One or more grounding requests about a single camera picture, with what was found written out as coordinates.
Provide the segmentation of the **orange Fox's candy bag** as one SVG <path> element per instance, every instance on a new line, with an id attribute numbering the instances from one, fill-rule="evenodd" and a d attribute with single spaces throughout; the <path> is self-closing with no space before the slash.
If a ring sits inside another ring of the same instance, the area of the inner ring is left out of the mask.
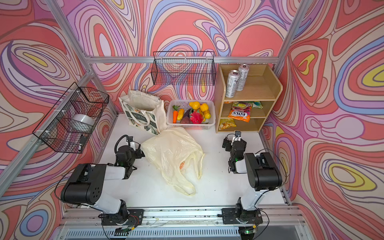
<path id="1" fill-rule="evenodd" d="M 228 117 L 248 123 L 251 119 L 252 106 L 248 103 L 233 102 Z"/>

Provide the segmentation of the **cream plastic grocery bag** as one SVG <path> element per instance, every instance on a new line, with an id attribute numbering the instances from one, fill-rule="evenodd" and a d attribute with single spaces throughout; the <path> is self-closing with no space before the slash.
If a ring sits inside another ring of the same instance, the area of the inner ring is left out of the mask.
<path id="1" fill-rule="evenodd" d="M 195 186 L 183 171 L 192 164 L 199 180 L 203 174 L 205 153 L 184 128 L 170 128 L 141 144 L 146 159 L 160 170 L 168 185 L 186 196 L 196 194 Z"/>

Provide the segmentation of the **leaf print canvas tote bag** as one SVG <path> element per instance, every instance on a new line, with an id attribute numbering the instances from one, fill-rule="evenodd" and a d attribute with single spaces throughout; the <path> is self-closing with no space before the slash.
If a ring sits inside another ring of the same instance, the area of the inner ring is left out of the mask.
<path id="1" fill-rule="evenodd" d="M 130 90 L 119 103 L 131 126 L 152 135 L 168 128 L 165 103 L 159 97 Z"/>

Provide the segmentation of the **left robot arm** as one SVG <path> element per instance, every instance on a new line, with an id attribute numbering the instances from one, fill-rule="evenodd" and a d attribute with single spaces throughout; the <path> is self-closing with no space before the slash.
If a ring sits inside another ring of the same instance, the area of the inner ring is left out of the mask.
<path id="1" fill-rule="evenodd" d="M 114 164 L 79 164 L 73 170 L 58 199 L 66 204 L 90 207 L 100 211 L 102 226 L 120 226 L 131 231 L 143 221 L 143 210 L 129 211 L 124 200 L 116 199 L 103 190 L 104 183 L 127 180 L 135 160 L 145 156 L 141 144 L 132 136 L 121 136 L 114 146 Z"/>

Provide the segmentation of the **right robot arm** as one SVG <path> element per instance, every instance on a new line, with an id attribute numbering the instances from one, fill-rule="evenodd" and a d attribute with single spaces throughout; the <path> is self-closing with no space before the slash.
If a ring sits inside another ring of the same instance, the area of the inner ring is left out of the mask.
<path id="1" fill-rule="evenodd" d="M 246 174 L 251 190 L 238 199 L 234 208 L 223 208 L 218 216 L 225 225 L 257 226 L 263 222 L 259 204 L 268 193 L 282 186 L 281 172 L 270 153 L 246 153 L 247 142 L 240 131 L 228 134 L 222 147 L 230 153 L 229 173 Z"/>

